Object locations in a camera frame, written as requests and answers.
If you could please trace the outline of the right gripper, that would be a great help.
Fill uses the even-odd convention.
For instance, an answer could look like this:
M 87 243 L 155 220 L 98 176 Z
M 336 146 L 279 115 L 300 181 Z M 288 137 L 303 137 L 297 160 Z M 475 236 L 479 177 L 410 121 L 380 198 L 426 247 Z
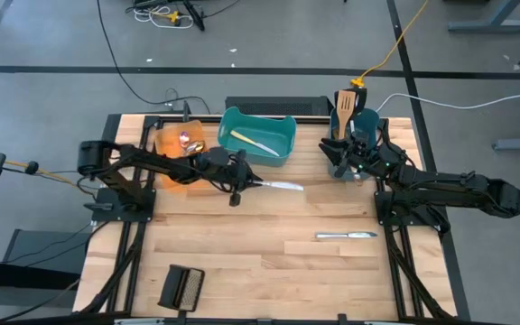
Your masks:
M 327 163 L 328 174 L 336 180 L 355 180 L 357 173 L 364 172 L 373 177 L 388 177 L 392 172 L 390 154 L 386 141 L 388 133 L 381 132 L 379 139 L 368 147 L 368 133 L 353 132 L 347 139 L 321 138 L 319 148 L 327 157 L 346 157 L 347 163 Z

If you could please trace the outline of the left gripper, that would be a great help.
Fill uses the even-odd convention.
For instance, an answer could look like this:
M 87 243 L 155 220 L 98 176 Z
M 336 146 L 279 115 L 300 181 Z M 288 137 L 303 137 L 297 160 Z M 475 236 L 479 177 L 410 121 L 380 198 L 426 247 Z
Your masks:
M 212 147 L 207 152 L 195 154 L 194 168 L 200 180 L 208 181 L 218 190 L 230 193 L 231 207 L 240 204 L 242 191 L 260 187 L 260 181 L 263 181 L 252 171 L 246 160 L 245 150 L 231 153 L 223 146 Z

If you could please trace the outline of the silver butter knife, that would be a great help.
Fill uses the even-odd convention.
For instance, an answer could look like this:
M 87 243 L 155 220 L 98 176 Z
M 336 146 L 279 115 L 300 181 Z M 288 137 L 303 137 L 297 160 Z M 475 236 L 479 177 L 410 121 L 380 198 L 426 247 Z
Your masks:
M 298 190 L 298 191 L 304 191 L 304 188 L 302 185 L 291 183 L 291 182 L 284 182 L 284 181 L 254 181 L 254 184 L 260 185 L 260 186 L 268 186 L 278 189 L 284 189 L 284 190 Z

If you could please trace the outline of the knife with yellow handle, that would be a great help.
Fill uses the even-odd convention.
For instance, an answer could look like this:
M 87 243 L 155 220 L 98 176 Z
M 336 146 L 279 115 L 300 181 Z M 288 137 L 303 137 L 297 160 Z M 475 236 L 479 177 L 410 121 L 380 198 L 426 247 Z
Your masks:
M 230 133 L 230 135 L 232 135 L 233 137 L 235 137 L 238 140 L 241 140 L 241 141 L 243 141 L 245 143 L 248 143 L 248 144 L 251 144 L 251 145 L 253 145 L 253 146 L 257 147 L 257 148 L 260 148 L 263 151 L 265 151 L 267 153 L 270 153 L 270 154 L 272 154 L 272 155 L 274 155 L 276 157 L 280 157 L 280 154 L 277 151 L 269 148 L 268 146 L 266 146 L 264 144 L 260 144 L 260 143 L 258 143 L 256 141 L 254 141 L 254 140 L 252 140 L 252 139 L 250 139 L 250 138 L 240 134 L 239 132 L 231 130 L 229 133 Z

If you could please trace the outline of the wooden slotted spatula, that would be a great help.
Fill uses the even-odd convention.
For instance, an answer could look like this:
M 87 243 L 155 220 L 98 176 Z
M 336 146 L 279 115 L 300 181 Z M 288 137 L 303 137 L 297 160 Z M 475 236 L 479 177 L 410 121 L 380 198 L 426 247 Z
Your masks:
M 337 118 L 339 122 L 338 139 L 345 138 L 346 126 L 349 123 L 356 106 L 357 94 L 353 91 L 340 90 L 337 99 Z

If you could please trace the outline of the black slotted spatula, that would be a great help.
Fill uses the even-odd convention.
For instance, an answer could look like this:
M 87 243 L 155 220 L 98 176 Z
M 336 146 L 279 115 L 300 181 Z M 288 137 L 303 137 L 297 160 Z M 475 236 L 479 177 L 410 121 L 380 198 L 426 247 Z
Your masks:
M 354 108 L 353 115 L 350 119 L 350 121 L 351 121 L 354 116 L 359 114 L 364 109 L 366 101 L 367 101 L 367 90 L 365 88 L 360 88 L 360 87 L 346 88 L 346 89 L 342 89 L 342 90 L 353 91 L 357 94 L 356 106 Z M 338 93 L 339 93 L 339 90 L 335 92 L 336 107 L 337 107 Z

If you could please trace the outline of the silver pointed table knife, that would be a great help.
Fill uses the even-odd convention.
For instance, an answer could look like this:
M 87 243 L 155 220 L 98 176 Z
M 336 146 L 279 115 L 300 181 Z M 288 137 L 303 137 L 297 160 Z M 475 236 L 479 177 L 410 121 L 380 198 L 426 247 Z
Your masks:
M 377 233 L 368 232 L 368 231 L 360 231 L 360 232 L 344 232 L 344 233 L 326 233 L 326 232 L 317 232 L 315 234 L 315 238 L 318 240 L 328 240 L 328 239 L 369 239 L 378 237 Z

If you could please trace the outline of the blue-grey plastic bin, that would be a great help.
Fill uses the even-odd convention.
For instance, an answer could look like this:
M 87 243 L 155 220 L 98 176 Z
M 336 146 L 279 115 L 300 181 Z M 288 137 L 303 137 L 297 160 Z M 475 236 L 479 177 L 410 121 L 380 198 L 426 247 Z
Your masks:
M 379 119 L 380 117 L 377 112 L 364 108 L 362 112 L 353 117 L 351 122 L 347 125 L 346 132 L 351 131 L 351 126 L 354 126 L 354 131 L 367 134 L 367 149 L 372 149 L 376 145 L 376 126 Z M 330 113 L 328 138 L 336 139 L 338 136 L 338 128 L 337 112 L 336 109 L 333 109 Z M 361 175 L 363 181 L 370 178 L 370 175 L 365 172 L 358 173 Z

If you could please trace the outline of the teal green plastic bin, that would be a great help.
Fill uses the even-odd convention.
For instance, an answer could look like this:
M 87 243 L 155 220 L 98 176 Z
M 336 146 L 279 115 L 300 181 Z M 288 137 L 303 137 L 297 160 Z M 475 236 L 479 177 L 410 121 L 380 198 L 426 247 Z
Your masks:
M 225 111 L 218 126 L 218 144 L 231 153 L 246 151 L 246 161 L 269 167 L 282 167 L 293 151 L 296 120 L 291 116 L 273 119 L 245 115 L 237 107 Z M 268 151 L 234 137 L 234 131 L 275 152 Z

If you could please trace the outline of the orange translucent plastic tray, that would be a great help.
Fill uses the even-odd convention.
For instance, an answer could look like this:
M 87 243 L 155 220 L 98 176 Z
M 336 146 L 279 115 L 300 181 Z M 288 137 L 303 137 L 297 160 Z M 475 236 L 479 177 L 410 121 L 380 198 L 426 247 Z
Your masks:
M 199 120 L 189 121 L 187 123 L 166 123 L 162 129 L 156 132 L 155 147 L 159 155 L 165 155 L 169 158 L 185 158 L 184 151 L 180 147 L 180 132 L 186 131 L 190 135 L 191 144 L 197 141 L 204 141 L 206 148 L 203 152 L 207 152 L 209 147 L 205 141 L 202 123 Z

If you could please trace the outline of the black power strip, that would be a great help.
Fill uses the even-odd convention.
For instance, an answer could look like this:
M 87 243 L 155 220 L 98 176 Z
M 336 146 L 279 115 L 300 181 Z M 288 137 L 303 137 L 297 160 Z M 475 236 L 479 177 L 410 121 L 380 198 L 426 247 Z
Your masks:
M 190 0 L 182 0 L 183 5 L 187 9 L 190 17 L 192 18 L 194 24 L 201 31 L 205 31 L 205 25 L 202 19 L 202 16 L 197 12 L 194 5 L 190 2 Z

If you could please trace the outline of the grey desk leg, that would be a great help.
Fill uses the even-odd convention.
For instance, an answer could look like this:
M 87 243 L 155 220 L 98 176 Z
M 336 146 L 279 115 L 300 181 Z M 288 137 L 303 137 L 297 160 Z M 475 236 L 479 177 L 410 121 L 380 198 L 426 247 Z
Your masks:
M 451 33 L 520 33 L 520 20 L 509 15 L 520 5 L 520 0 L 504 0 L 503 4 L 487 19 L 466 22 L 449 22 Z

